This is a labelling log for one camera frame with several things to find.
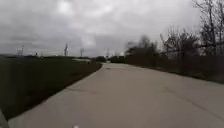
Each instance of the sky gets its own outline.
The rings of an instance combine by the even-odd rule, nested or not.
[[[192,0],[0,0],[0,53],[86,56],[122,53],[147,35],[160,41],[170,27],[197,30]]]

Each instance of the distant tree line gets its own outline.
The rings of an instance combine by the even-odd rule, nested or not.
[[[150,67],[182,75],[224,82],[224,1],[193,1],[201,11],[199,34],[170,29],[162,48],[142,36],[129,42],[125,56],[113,56],[111,62]]]
[[[98,57],[92,58],[92,61],[105,63],[107,59],[104,56],[98,56]]]

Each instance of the road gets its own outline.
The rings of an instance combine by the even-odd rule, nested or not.
[[[105,64],[9,124],[11,128],[224,128],[224,86]]]

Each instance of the overcast sky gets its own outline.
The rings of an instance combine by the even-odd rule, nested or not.
[[[160,41],[170,26],[196,29],[192,0],[0,0],[0,53],[105,55],[129,40]]]

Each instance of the grass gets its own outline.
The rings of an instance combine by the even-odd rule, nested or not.
[[[15,117],[100,67],[68,58],[0,58],[0,108]]]
[[[208,76],[203,75],[202,73],[199,73],[199,72],[181,73],[178,69],[166,69],[166,68],[163,68],[163,67],[142,66],[142,65],[138,65],[138,64],[130,64],[130,65],[141,67],[141,68],[148,68],[148,69],[152,69],[152,70],[157,70],[157,71],[160,71],[160,72],[166,72],[166,73],[176,74],[176,75],[180,75],[180,76],[190,77],[190,78],[194,78],[194,79],[205,80],[205,81],[214,82],[214,83],[218,83],[218,84],[224,84],[223,75],[221,75],[221,77],[219,77],[219,78],[216,78],[215,76],[214,77],[211,77],[211,76],[208,77]]]

